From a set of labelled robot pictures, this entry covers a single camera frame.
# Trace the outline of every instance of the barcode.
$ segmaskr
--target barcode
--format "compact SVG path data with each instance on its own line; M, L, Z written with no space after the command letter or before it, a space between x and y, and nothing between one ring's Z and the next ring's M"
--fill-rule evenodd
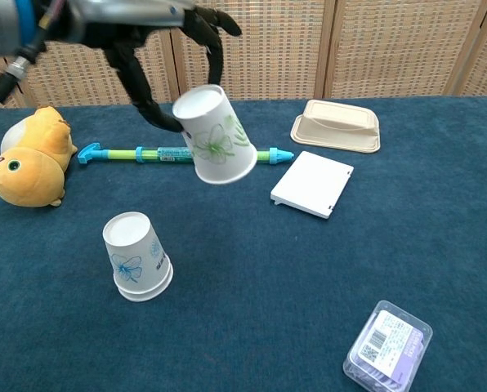
M374 362L378 357L379 351L373 349L370 345L364 345L364 348L361 349L361 354L371 362Z
M381 350L383 343L385 343L385 339L387 339L387 336L375 329L373 335L369 339L369 343L376 347L378 350Z

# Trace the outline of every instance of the white paper cup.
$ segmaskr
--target white paper cup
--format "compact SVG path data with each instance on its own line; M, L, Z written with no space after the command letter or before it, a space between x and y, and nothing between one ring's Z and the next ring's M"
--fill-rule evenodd
M184 127L182 135L201 180L229 184L256 165L257 149L220 86L209 84L189 90L173 104L172 113Z
M104 227L102 236L118 291L130 301L147 301L172 280L172 265L150 219L140 212L124 212Z

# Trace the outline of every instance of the blue carpet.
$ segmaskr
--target blue carpet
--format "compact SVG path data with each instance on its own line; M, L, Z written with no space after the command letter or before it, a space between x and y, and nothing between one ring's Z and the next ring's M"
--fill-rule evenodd
M270 201L288 165L216 187L192 165L75 157L60 207L0 199L0 392L359 392L342 362L382 299L434 330L413 391L487 392L487 97L343 102L378 115L380 151L292 142L304 100L234 102L258 149L355 167L329 220ZM184 145L131 106L60 111L79 148ZM32 112L0 110L0 141ZM118 294L101 237L131 210L175 269L139 304Z

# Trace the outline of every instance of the plush toy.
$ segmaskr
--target plush toy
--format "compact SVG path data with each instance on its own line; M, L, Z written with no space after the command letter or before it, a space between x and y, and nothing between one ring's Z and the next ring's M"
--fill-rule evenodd
M71 128L50 106L19 124L1 147L0 197L20 207L58 207L65 193L65 171L77 152Z

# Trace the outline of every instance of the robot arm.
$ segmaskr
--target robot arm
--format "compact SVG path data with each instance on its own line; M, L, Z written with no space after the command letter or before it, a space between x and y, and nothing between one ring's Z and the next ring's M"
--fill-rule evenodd
M181 124L153 101L134 51L155 30L180 28L207 48L208 82L219 84L223 70L219 27L232 36L241 34L225 12L197 7L190 0L0 0L0 56L17 56L0 75L0 102L46 50L46 41L81 43L104 50L132 103L149 123L181 131Z

